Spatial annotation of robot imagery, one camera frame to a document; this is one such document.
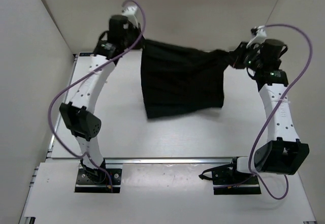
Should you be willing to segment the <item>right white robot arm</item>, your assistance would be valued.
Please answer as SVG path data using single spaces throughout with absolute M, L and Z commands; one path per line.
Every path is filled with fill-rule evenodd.
M 277 39 L 241 42 L 234 51 L 237 58 L 230 65 L 254 72 L 250 78 L 256 82 L 264 105 L 267 120 L 262 130 L 267 131 L 267 142 L 253 149 L 249 156 L 237 158 L 236 166 L 227 172 L 232 183 L 240 183 L 246 174 L 293 175 L 310 152 L 309 145 L 301 142 L 291 118 L 286 92 L 289 82 L 280 68 L 280 58 L 286 51 L 287 45 Z

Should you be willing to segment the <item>black pleated skirt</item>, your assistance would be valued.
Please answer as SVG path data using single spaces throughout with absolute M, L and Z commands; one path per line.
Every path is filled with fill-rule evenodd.
M 224 104 L 224 71 L 233 51 L 203 51 L 146 39 L 141 88 L 148 119 L 173 117 Z

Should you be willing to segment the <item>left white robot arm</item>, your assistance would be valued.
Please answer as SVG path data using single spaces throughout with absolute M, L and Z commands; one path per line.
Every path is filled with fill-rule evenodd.
M 102 122 L 95 116 L 95 106 L 108 76 L 116 68 L 126 49 L 141 49 L 141 28 L 135 14 L 113 15 L 109 29 L 103 32 L 93 51 L 89 76 L 68 103 L 60 105 L 60 113 L 68 130 L 77 140 L 86 176 L 95 184 L 111 184 L 105 160 L 100 152 L 98 134 Z

